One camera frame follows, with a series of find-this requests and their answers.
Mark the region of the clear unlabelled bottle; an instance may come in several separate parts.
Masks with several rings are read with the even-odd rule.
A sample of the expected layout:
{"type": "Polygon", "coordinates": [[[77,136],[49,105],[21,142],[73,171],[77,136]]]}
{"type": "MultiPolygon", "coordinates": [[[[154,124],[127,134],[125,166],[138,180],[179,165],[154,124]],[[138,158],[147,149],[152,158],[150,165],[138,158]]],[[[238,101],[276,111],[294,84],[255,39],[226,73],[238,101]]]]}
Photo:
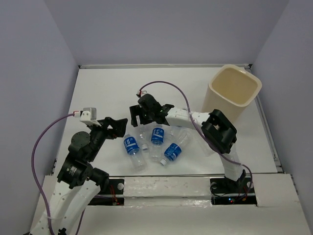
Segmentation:
{"type": "Polygon", "coordinates": [[[209,146],[209,144],[198,134],[198,132],[195,132],[195,139],[197,143],[199,144],[201,150],[204,152],[204,155],[206,157],[212,156],[216,154],[216,152],[209,146]]]}
{"type": "Polygon", "coordinates": [[[137,142],[139,144],[139,147],[143,151],[148,150],[148,142],[147,142],[147,131],[146,127],[144,125],[138,126],[135,128],[136,135],[137,135],[137,142]]]}

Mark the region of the blue label bottle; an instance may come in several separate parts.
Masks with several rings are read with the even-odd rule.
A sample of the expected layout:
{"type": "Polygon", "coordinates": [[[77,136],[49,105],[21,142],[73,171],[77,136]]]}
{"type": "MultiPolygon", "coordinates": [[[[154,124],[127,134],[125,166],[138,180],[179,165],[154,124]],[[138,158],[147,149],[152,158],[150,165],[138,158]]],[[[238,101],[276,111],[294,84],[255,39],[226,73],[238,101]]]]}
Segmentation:
{"type": "Polygon", "coordinates": [[[174,162],[190,143],[191,137],[189,131],[182,129],[169,147],[164,151],[164,157],[161,159],[160,164],[166,166],[169,162],[174,162]]]}
{"type": "Polygon", "coordinates": [[[151,146],[150,146],[150,153],[149,153],[150,159],[154,162],[159,162],[161,160],[162,145],[164,144],[164,136],[165,136],[165,130],[163,129],[163,126],[160,124],[157,124],[152,129],[151,146]]]}
{"type": "Polygon", "coordinates": [[[177,141],[182,132],[182,127],[180,126],[171,126],[169,132],[168,132],[168,138],[170,141],[175,142],[177,141]]]}
{"type": "Polygon", "coordinates": [[[135,171],[143,171],[146,168],[146,162],[135,137],[127,133],[124,136],[123,144],[135,171]]]}

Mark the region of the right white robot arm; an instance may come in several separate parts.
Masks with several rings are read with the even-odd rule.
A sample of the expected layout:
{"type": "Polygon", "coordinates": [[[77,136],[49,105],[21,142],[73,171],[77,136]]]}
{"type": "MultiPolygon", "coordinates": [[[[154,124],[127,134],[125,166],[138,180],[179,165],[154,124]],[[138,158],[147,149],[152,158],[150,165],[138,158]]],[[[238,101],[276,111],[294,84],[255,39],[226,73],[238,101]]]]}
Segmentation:
{"type": "Polygon", "coordinates": [[[131,125],[146,125],[155,122],[160,125],[183,127],[196,130],[209,147],[219,154],[224,167],[227,192],[236,192],[244,186],[246,173],[250,172],[242,164],[236,149],[237,130],[220,110],[210,113],[191,112],[172,104],[161,105],[150,94],[145,94],[138,104],[130,107],[131,125]]]}

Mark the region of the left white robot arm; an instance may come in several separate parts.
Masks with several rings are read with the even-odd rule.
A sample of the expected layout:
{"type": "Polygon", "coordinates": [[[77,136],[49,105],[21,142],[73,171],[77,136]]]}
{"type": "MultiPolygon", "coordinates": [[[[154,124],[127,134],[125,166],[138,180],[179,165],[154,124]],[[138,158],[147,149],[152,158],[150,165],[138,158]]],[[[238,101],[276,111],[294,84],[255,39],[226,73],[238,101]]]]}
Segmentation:
{"type": "Polygon", "coordinates": [[[71,137],[68,155],[57,175],[55,188],[48,200],[42,187],[40,194],[45,210],[29,232],[31,235],[68,235],[90,201],[109,186],[109,174],[91,165],[106,140],[124,137],[128,120],[80,118],[89,132],[71,137]]]}

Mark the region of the beige plastic bin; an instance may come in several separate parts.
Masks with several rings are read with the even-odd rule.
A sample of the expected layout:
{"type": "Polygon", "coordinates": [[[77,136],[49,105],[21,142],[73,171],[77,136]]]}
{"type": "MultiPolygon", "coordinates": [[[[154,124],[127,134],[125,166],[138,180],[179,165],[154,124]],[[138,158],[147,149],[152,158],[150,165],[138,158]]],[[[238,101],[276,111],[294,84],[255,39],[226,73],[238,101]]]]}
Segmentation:
{"type": "Polygon", "coordinates": [[[220,110],[235,123],[261,88],[260,79],[245,69],[233,64],[224,65],[208,83],[201,111],[220,110]]]}

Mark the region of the blue label bottle front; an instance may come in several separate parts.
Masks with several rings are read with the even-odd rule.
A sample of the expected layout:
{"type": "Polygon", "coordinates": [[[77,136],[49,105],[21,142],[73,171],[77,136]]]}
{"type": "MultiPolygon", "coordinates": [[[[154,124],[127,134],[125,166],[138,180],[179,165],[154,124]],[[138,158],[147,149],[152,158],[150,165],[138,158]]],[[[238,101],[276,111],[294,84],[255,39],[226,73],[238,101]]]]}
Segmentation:
{"type": "Polygon", "coordinates": [[[182,129],[169,147],[164,151],[164,157],[161,159],[160,164],[166,166],[169,162],[174,162],[190,143],[191,137],[189,131],[182,129]]]}

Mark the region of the aluminium table rail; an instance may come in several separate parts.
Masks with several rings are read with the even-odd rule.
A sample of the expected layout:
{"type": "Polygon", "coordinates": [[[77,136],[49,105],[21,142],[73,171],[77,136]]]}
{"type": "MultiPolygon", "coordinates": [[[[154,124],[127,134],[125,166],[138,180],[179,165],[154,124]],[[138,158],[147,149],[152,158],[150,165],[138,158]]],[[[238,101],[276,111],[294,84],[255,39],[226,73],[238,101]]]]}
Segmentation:
{"type": "Polygon", "coordinates": [[[119,64],[79,65],[79,69],[221,68],[224,64],[119,64]]]}

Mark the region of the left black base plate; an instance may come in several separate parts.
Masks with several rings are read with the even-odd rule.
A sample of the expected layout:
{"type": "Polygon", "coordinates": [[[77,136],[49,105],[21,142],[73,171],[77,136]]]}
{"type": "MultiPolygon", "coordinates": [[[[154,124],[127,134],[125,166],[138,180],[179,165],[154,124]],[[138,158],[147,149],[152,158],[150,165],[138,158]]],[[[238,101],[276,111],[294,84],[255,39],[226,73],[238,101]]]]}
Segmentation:
{"type": "Polygon", "coordinates": [[[101,190],[89,202],[89,206],[123,206],[124,186],[123,178],[110,178],[107,188],[101,190]]]}

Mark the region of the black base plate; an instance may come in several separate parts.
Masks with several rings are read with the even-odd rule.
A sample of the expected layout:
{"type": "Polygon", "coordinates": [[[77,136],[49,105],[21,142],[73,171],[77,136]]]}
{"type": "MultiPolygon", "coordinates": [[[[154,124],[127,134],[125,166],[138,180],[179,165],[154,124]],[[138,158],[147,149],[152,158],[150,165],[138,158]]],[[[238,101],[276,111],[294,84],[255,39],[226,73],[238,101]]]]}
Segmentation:
{"type": "Polygon", "coordinates": [[[89,206],[123,206],[124,186],[123,178],[110,178],[107,188],[101,190],[89,202],[89,206]]]}
{"type": "Polygon", "coordinates": [[[254,187],[250,187],[250,177],[240,186],[231,185],[226,178],[210,178],[212,205],[257,205],[254,187]]]}

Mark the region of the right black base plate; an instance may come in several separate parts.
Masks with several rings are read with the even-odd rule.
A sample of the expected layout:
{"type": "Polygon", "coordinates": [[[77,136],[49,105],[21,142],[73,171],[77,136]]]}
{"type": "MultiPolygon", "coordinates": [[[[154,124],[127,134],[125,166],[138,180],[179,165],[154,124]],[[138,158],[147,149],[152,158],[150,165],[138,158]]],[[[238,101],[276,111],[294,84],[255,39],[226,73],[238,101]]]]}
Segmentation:
{"type": "Polygon", "coordinates": [[[250,177],[240,186],[231,185],[226,178],[210,178],[212,205],[257,205],[254,187],[250,187],[250,177]]]}

